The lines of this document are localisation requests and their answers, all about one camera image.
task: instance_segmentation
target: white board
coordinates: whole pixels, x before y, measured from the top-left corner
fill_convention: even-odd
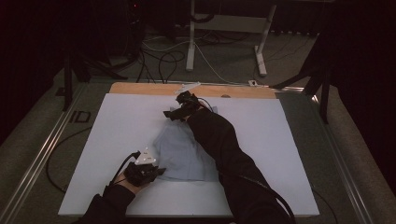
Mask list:
[[[178,108],[176,96],[107,94],[81,154],[59,215],[82,216],[96,193],[132,152],[150,148],[166,117]],[[240,147],[256,162],[270,186],[296,216],[318,215],[303,164],[283,108],[277,99],[205,97],[236,129]],[[127,209],[140,217],[230,217],[219,182],[171,182],[156,179]]]

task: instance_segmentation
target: table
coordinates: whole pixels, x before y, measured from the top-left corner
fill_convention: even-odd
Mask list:
[[[255,46],[254,50],[256,53],[257,65],[259,67],[259,75],[265,77],[267,75],[267,70],[265,68],[264,58],[262,56],[262,50],[264,48],[265,40],[267,39],[268,33],[270,31],[270,27],[275,11],[276,11],[276,4],[272,4],[266,18],[216,15],[211,21],[205,23],[195,23],[194,21],[191,21],[190,44],[189,44],[189,51],[187,54],[186,70],[192,71],[194,67],[195,29],[249,32],[249,33],[262,34],[262,40],[260,42],[260,45]],[[196,17],[197,19],[205,18],[207,16],[204,14],[195,14],[195,0],[191,0],[191,15],[193,17]]]
[[[60,215],[83,215],[92,196],[103,191],[123,159],[152,142],[165,120],[162,109],[177,106],[174,91],[179,88],[177,84],[115,83],[112,86],[81,154]],[[289,125],[272,90],[201,85],[191,92],[215,103],[219,113],[234,125],[241,148],[288,201],[296,216],[318,215]],[[241,117],[239,112],[250,114]],[[127,215],[230,217],[231,212],[219,182],[156,179],[136,196]]]

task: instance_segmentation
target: black jacket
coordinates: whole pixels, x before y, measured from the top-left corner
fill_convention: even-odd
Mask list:
[[[239,147],[233,125],[227,119],[204,108],[192,114],[187,122],[196,141],[215,159],[219,182],[238,224],[290,223],[288,214],[273,194],[245,179],[269,187],[253,159]],[[115,186],[105,197],[95,195],[86,214],[76,223],[123,223],[126,208],[133,199],[131,191]]]

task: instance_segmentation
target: metal stand leg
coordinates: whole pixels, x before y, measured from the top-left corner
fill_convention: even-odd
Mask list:
[[[281,90],[289,86],[290,84],[299,81],[305,77],[311,77],[309,78],[308,83],[306,83],[302,93],[305,95],[313,96],[317,93],[320,86],[322,87],[319,114],[325,123],[329,123],[327,121],[327,104],[329,101],[331,75],[332,75],[332,68],[330,66],[324,66],[324,68],[321,68],[320,66],[313,66],[309,69],[304,70],[295,77],[291,77],[288,80],[285,80],[279,84],[269,87],[272,89]]]
[[[89,58],[85,54],[78,52],[74,48],[67,45],[64,50],[64,109],[66,111],[73,101],[73,88],[72,88],[72,77],[73,71],[75,72],[79,82],[89,82],[91,75],[89,74],[85,63],[101,70],[105,74],[115,79],[127,79],[111,70],[105,68],[99,62]]]
[[[268,33],[270,31],[271,23],[275,14],[276,5],[271,6],[270,12],[266,18],[266,23],[264,24],[264,28],[262,31],[262,41],[259,46],[254,47],[254,51],[256,52],[256,60],[257,65],[259,66],[259,75],[261,77],[267,76],[267,70],[265,68],[264,57],[262,56],[262,49],[264,48],[265,40],[267,39]]]
[[[195,0],[191,0],[191,15],[195,16]],[[190,45],[189,45],[189,52],[187,53],[187,65],[186,65],[186,70],[189,72],[194,69],[194,54],[195,54],[194,31],[195,31],[195,22],[190,21]]]

